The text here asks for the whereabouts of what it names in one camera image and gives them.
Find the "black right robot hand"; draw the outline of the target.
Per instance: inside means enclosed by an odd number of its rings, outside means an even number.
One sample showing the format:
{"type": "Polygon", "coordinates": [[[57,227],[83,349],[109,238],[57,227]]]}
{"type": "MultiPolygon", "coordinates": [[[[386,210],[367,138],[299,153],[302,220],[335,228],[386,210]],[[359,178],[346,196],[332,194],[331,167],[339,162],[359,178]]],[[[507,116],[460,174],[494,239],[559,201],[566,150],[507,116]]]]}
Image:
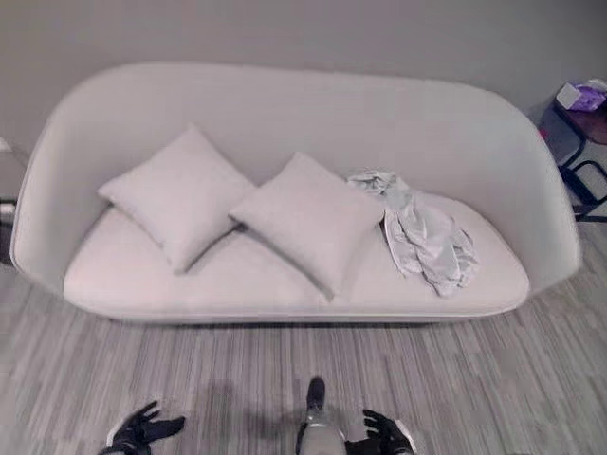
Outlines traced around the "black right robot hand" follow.
{"type": "Polygon", "coordinates": [[[386,417],[372,409],[364,409],[364,425],[367,438],[359,441],[345,441],[346,453],[350,455],[396,455],[416,454],[414,441],[400,422],[386,417]]]}

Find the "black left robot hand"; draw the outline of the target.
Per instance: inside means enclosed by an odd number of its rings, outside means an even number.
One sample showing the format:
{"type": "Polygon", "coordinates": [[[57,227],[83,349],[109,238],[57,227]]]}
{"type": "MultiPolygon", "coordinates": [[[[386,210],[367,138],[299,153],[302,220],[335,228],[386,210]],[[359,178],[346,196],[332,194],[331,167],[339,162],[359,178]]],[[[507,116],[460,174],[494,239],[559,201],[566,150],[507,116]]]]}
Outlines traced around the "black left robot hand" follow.
{"type": "Polygon", "coordinates": [[[117,423],[99,454],[150,455],[152,443],[173,437],[185,427],[185,416],[158,420],[157,405],[157,401],[152,401],[117,423]]]}

